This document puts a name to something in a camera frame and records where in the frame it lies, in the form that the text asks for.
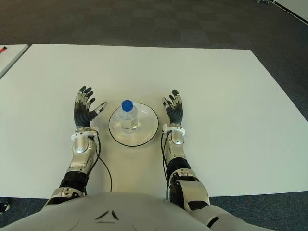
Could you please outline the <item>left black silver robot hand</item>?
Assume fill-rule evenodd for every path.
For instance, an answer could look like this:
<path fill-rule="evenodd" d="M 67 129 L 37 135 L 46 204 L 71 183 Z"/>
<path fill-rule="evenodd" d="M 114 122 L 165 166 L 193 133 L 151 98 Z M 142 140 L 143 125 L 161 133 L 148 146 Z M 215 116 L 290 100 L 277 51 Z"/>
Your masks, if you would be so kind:
<path fill-rule="evenodd" d="M 92 120 L 107 107 L 108 102 L 102 102 L 92 108 L 92 104 L 96 101 L 93 95 L 92 87 L 87 86 L 82 86 L 77 92 L 73 112 L 76 129 L 90 127 Z"/>

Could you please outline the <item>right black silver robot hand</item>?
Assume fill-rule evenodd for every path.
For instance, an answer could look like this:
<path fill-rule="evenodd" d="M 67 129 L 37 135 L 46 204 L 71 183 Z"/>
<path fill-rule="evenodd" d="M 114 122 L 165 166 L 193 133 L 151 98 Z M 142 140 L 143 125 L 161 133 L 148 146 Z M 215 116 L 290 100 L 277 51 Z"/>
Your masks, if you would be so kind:
<path fill-rule="evenodd" d="M 179 92 L 174 89 L 169 95 L 170 100 L 165 97 L 162 98 L 162 104 L 165 107 L 166 113 L 169 117 L 170 124 L 181 125 L 183 119 L 183 105 Z"/>

